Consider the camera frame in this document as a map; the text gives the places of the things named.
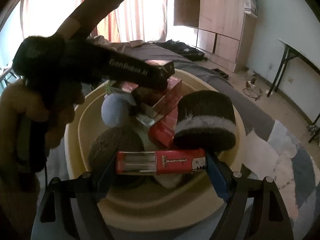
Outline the person's hand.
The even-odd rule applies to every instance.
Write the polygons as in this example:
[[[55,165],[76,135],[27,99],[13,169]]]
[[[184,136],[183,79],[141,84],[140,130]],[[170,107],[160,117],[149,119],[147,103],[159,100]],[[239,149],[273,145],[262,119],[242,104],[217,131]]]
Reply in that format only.
[[[67,104],[51,122],[50,111],[44,107],[41,98],[26,87],[23,80],[9,85],[1,94],[1,171],[42,171],[49,150],[59,146],[66,125],[75,118],[74,105],[80,105],[84,100],[81,86],[77,86],[67,99]],[[35,152],[29,151],[26,160],[22,160],[17,153],[18,137],[24,120],[49,125],[45,130],[29,133],[35,139]]]

